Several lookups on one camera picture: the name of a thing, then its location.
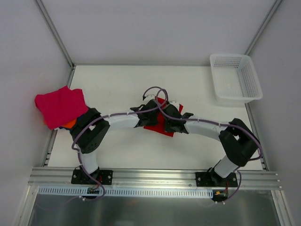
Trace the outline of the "red t shirt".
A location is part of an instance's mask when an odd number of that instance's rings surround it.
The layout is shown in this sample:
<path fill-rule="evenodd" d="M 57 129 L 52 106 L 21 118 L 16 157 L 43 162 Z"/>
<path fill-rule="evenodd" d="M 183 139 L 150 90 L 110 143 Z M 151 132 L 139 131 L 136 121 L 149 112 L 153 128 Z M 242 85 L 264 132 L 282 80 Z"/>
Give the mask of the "red t shirt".
<path fill-rule="evenodd" d="M 179 103 L 179 105 L 175 105 L 176 109 L 179 111 L 179 113 L 182 112 L 184 106 L 182 104 Z M 154 126 L 144 126 L 144 129 L 146 130 L 150 130 L 153 132 L 157 132 L 159 134 L 168 136 L 168 137 L 173 137 L 174 136 L 174 132 L 166 132 L 165 131 L 165 119 L 162 113 L 158 113 L 157 116 L 157 121 L 158 124 L 154 125 Z"/>

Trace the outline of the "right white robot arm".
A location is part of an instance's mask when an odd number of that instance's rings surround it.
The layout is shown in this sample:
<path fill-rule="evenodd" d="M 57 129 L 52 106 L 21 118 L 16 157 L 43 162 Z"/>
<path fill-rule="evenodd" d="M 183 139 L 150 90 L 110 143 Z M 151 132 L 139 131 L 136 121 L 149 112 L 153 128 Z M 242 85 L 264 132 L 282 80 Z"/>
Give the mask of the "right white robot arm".
<path fill-rule="evenodd" d="M 182 115 L 172 104 L 164 107 L 161 113 L 168 132 L 202 135 L 221 143 L 225 156 L 213 167 L 210 175 L 215 186 L 226 183 L 230 173 L 253 161 L 254 153 L 261 150 L 259 140 L 238 118 L 228 123 L 219 123 L 199 118 L 192 113 Z"/>

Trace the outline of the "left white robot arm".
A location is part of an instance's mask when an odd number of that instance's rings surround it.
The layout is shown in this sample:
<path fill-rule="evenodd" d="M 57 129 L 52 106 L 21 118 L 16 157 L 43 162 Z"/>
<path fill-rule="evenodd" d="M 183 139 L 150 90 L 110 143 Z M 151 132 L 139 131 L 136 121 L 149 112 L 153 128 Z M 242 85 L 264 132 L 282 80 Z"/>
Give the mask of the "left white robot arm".
<path fill-rule="evenodd" d="M 96 150 L 109 131 L 156 125 L 160 103 L 151 99 L 139 107 L 132 107 L 125 113 L 102 116 L 95 108 L 90 108 L 78 119 L 70 130 L 73 139 L 71 148 L 78 152 L 82 178 L 89 184 L 98 179 L 99 166 Z"/>

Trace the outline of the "white plastic basket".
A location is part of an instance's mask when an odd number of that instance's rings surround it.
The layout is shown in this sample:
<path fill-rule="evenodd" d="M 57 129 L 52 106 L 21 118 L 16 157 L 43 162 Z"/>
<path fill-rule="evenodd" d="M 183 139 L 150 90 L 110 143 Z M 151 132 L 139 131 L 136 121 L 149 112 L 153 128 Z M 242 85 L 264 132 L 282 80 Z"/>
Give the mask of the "white plastic basket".
<path fill-rule="evenodd" d="M 237 106 L 262 99 L 259 79 L 248 55 L 212 54 L 210 66 L 218 103 Z"/>

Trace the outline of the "folded pink t shirt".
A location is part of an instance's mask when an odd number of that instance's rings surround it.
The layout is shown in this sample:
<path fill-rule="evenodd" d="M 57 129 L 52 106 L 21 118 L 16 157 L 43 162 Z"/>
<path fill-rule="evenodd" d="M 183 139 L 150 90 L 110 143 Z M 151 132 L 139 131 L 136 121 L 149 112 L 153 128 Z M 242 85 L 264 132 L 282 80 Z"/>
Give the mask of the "folded pink t shirt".
<path fill-rule="evenodd" d="M 49 129 L 71 129 L 77 118 L 88 111 L 83 91 L 72 90 L 67 86 L 50 93 L 38 94 L 34 102 Z"/>

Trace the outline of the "aluminium mounting rail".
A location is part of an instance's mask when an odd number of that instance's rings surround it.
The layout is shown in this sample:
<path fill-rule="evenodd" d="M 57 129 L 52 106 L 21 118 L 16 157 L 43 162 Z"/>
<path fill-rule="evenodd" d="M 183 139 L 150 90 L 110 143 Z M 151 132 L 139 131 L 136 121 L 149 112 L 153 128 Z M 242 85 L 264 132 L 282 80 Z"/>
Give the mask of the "aluminium mounting rail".
<path fill-rule="evenodd" d="M 29 185 L 37 186 L 76 186 L 71 184 L 74 168 L 35 167 L 29 177 Z M 107 187 L 117 188 L 166 188 L 194 189 L 197 187 L 195 173 L 199 170 L 167 169 L 103 169 L 112 170 L 113 179 Z M 242 190 L 283 189 L 276 172 L 264 170 L 242 170 L 236 174 Z"/>

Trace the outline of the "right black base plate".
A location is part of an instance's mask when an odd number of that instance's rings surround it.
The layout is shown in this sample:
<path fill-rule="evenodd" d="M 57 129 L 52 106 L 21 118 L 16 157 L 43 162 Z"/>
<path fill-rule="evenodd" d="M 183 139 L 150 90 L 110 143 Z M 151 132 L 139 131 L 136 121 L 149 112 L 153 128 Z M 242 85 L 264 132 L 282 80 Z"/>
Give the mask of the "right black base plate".
<path fill-rule="evenodd" d="M 197 187 L 237 187 L 238 180 L 234 172 L 227 177 L 222 178 L 214 171 L 196 172 L 195 173 Z"/>

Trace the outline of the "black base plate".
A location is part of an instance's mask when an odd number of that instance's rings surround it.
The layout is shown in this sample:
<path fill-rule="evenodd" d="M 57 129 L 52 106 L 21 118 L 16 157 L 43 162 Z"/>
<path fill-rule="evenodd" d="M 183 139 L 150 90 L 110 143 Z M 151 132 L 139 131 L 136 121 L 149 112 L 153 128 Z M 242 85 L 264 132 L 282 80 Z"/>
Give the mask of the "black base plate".
<path fill-rule="evenodd" d="M 91 177 L 96 179 L 102 185 L 111 185 L 113 179 L 112 170 L 100 170 L 97 169 L 91 174 Z M 92 180 L 82 168 L 75 168 L 71 177 L 71 184 L 74 185 L 96 185 L 96 182 Z"/>
<path fill-rule="evenodd" d="M 227 177 L 222 178 L 214 171 L 196 172 L 195 173 L 197 187 L 237 187 L 238 180 L 234 172 Z"/>

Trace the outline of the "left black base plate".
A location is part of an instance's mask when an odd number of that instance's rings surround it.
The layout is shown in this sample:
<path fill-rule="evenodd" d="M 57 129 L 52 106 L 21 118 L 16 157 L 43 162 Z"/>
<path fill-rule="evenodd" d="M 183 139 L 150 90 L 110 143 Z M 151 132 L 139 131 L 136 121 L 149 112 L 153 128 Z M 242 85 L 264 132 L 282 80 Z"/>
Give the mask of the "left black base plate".
<path fill-rule="evenodd" d="M 100 170 L 97 169 L 91 174 L 91 177 L 96 179 L 102 185 L 111 185 L 113 179 L 112 170 Z M 92 180 L 82 168 L 75 168 L 71 177 L 71 184 L 74 185 L 96 185 L 96 182 Z"/>

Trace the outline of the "right aluminium frame post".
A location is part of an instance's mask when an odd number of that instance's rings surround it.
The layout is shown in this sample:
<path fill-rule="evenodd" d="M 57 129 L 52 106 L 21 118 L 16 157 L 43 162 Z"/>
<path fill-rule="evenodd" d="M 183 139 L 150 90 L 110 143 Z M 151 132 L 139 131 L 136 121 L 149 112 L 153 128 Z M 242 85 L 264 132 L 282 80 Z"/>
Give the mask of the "right aluminium frame post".
<path fill-rule="evenodd" d="M 261 22 L 259 28 L 257 29 L 255 35 L 251 39 L 246 51 L 245 55 L 250 56 L 252 52 L 254 51 L 257 43 L 259 42 L 261 36 L 263 35 L 265 29 L 268 27 L 269 23 L 273 19 L 274 15 L 279 10 L 280 6 L 282 5 L 284 1 L 283 0 L 275 0 L 273 1 L 273 4 L 271 5 L 270 9 L 268 10 L 266 16 L 264 17 L 263 21 Z"/>

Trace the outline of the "aluminium frame post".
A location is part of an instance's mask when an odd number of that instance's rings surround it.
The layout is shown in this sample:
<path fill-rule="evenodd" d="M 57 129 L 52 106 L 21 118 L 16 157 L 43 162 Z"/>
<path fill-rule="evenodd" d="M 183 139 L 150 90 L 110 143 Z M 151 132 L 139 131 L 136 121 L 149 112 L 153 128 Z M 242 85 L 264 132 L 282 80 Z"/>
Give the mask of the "aluminium frame post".
<path fill-rule="evenodd" d="M 269 23 L 273 19 L 274 15 L 279 10 L 280 6 L 282 5 L 284 1 L 283 0 L 275 0 L 273 1 L 273 4 L 271 5 L 270 9 L 268 10 L 266 16 L 264 17 L 263 21 L 261 22 L 259 28 L 257 29 L 255 35 L 251 39 L 246 51 L 245 55 L 250 56 L 252 52 L 254 51 L 257 43 L 259 42 L 261 36 L 263 35 L 265 29 L 268 27 Z"/>
<path fill-rule="evenodd" d="M 53 36 L 57 46 L 59 47 L 62 55 L 64 56 L 65 60 L 67 61 L 67 64 L 69 65 L 70 68 L 74 68 L 74 63 L 73 60 L 71 59 L 56 27 L 55 24 L 50 16 L 50 14 L 48 13 L 48 10 L 46 9 L 46 6 L 44 5 L 44 2 L 42 0 L 34 0 L 34 3 L 36 4 L 39 12 L 41 13 L 41 16 L 43 17 L 46 26 L 48 27 L 51 35 Z"/>

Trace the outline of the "left aluminium frame post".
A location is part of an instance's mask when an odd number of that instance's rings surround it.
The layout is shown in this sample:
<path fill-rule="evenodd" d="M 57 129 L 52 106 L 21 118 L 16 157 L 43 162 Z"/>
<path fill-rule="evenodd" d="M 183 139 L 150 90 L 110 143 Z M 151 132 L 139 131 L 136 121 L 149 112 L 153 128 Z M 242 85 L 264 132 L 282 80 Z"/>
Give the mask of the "left aluminium frame post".
<path fill-rule="evenodd" d="M 50 14 L 48 13 L 48 10 L 46 9 L 46 6 L 44 5 L 44 2 L 42 0 L 34 0 L 34 3 L 36 4 L 39 12 L 41 13 L 41 16 L 43 17 L 46 26 L 48 27 L 51 35 L 53 36 L 57 46 L 59 47 L 62 55 L 64 56 L 65 60 L 67 61 L 67 64 L 69 65 L 70 68 L 74 68 L 74 63 L 73 60 L 71 59 L 56 27 L 55 24 L 50 16 Z"/>

